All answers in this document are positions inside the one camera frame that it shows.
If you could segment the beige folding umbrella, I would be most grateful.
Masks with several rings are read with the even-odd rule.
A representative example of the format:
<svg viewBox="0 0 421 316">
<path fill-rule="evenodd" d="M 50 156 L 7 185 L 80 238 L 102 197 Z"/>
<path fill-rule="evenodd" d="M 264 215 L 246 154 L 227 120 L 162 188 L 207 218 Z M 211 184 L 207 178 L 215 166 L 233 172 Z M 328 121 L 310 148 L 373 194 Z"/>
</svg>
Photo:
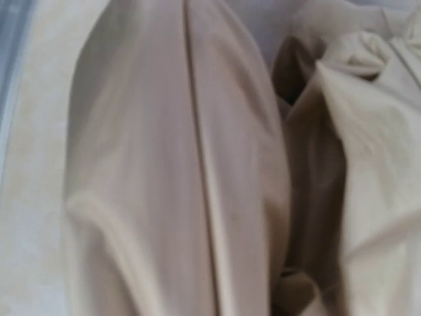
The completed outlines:
<svg viewBox="0 0 421 316">
<path fill-rule="evenodd" d="M 2 1 L 2 315 L 419 315 L 419 1 Z"/>
</svg>

